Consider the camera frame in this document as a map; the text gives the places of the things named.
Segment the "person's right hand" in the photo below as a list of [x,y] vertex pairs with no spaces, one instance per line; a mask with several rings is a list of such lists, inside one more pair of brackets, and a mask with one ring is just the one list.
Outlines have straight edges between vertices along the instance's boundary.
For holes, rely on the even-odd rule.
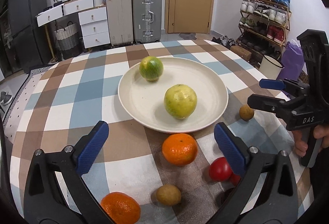
[[[306,142],[302,140],[302,131],[295,130],[292,131],[294,138],[294,152],[300,157],[305,156],[306,151],[308,149],[308,145]],[[319,152],[322,149],[328,148],[329,146],[329,126],[328,124],[322,124],[315,127],[313,131],[313,136],[316,139],[322,139],[322,144],[320,146]]]

